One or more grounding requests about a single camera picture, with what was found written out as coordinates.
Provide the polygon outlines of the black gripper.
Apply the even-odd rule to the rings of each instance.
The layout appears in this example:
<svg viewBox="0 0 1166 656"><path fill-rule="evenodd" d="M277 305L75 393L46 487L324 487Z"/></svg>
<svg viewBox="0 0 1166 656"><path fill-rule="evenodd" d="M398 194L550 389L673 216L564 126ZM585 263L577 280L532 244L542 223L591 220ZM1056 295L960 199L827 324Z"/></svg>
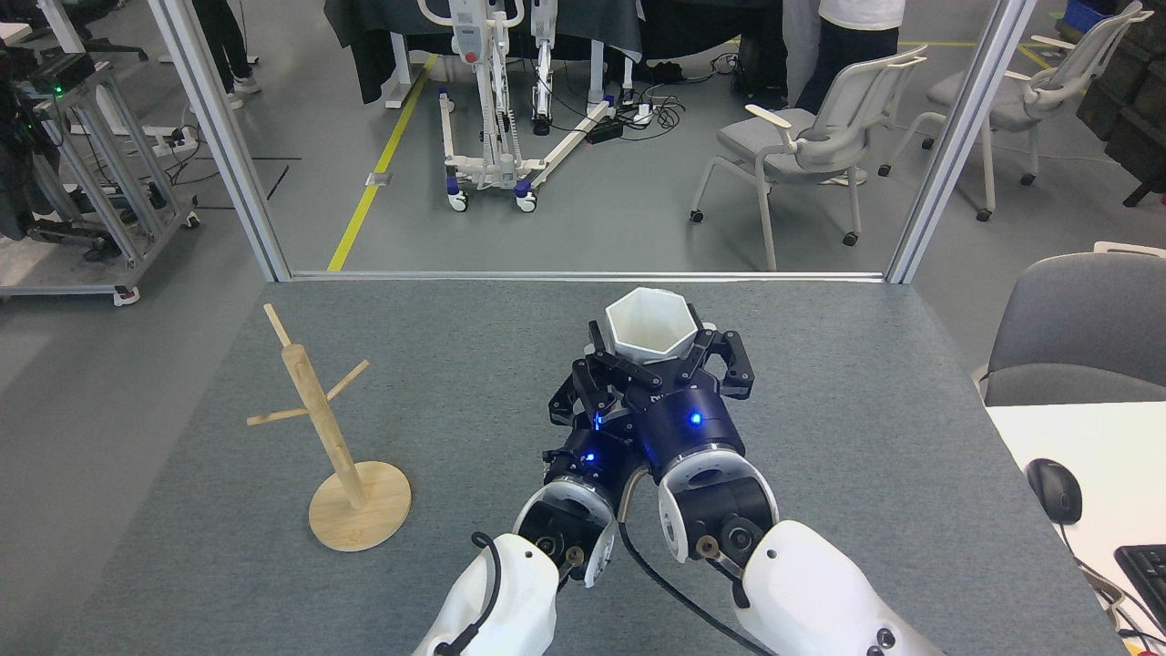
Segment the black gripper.
<svg viewBox="0 0 1166 656"><path fill-rule="evenodd" d="M616 397L611 392L612 368L600 360L575 360L571 371L548 402L553 424L573 429L561 447L545 452L547 472L545 481L550 484L569 477L582 484L592 485L607 498L621 498L628 478L644 464L642 449L613 421L596 421L612 411ZM578 415L576 403L582 403Z"/></svg>
<svg viewBox="0 0 1166 656"><path fill-rule="evenodd" d="M679 365L679 389L663 392L663 379L646 366L607 350L597 320L588 323L593 347L586 354L586 397L607 394L607 387L625 394L638 386L649 394L628 394L628 410L649 470L667 470L677 456L695 449L719 445L745 456L740 432L729 414L723 397L749 398L756 382L747 350L738 331L700 327L687 357ZM724 373L717 376L707 369L719 358Z"/></svg>

